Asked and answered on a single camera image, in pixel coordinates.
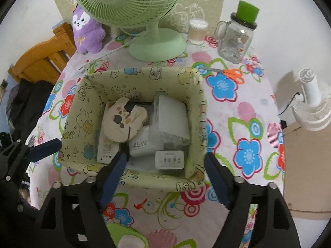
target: table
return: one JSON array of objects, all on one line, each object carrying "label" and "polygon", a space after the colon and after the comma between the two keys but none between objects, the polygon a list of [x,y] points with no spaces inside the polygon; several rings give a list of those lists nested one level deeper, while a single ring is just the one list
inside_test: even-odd
[{"label": "table", "polygon": [[[208,151],[234,175],[259,185],[273,181],[283,191],[283,134],[275,97],[258,56],[248,52],[241,64],[231,64],[218,55],[217,41],[206,37],[203,45],[189,44],[177,58],[147,63],[129,55],[126,43],[131,39],[120,35],[98,54],[76,53],[60,75],[28,141],[38,145],[56,137],[61,139],[77,83],[85,73],[132,68],[135,74],[137,67],[195,67],[204,77],[208,101]],[[206,67],[239,69],[244,83],[236,83],[235,77],[211,72]],[[87,177],[59,164],[57,154],[31,163],[28,172],[31,204],[36,208],[41,207],[54,182],[72,185]],[[251,205],[241,247],[248,246],[255,212],[256,206]],[[103,218],[106,223],[138,230],[147,237],[150,248],[208,248],[214,244],[227,213],[206,177],[202,188],[190,192],[119,185]]]}]

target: scissors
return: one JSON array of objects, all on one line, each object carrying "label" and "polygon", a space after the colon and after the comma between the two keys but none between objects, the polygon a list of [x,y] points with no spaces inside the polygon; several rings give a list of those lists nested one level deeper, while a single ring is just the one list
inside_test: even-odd
[{"label": "scissors", "polygon": [[238,85],[242,85],[245,83],[245,80],[243,79],[243,73],[238,69],[206,68],[206,70],[223,74],[223,75],[227,76],[228,78],[232,79]]}]

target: gold bow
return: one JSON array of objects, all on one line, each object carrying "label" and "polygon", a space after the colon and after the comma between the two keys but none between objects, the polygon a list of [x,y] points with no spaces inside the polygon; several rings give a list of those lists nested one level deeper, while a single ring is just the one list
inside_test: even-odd
[{"label": "gold bow", "polygon": [[79,45],[81,45],[82,41],[84,41],[84,40],[85,40],[85,36],[81,36],[81,37],[76,39],[76,41],[79,41]]}]

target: green fan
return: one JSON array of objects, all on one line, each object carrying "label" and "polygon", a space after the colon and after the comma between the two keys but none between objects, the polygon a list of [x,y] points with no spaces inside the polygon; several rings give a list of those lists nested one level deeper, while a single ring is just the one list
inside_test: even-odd
[{"label": "green fan", "polygon": [[79,5],[97,21],[108,26],[137,28],[146,32],[129,47],[130,54],[139,60],[158,62],[175,58],[186,49],[182,35],[172,29],[158,28],[176,0],[77,0]]}]

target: black cable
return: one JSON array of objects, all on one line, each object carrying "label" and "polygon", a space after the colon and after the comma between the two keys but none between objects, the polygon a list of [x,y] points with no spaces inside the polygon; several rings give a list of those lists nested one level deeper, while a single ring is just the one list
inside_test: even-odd
[{"label": "black cable", "polygon": [[294,94],[294,96],[292,97],[290,103],[285,107],[284,111],[282,111],[280,114],[278,114],[278,116],[280,116],[282,113],[284,113],[287,110],[287,108],[291,105],[291,103],[293,102],[296,95],[300,95],[300,92],[297,92],[297,93]]}]

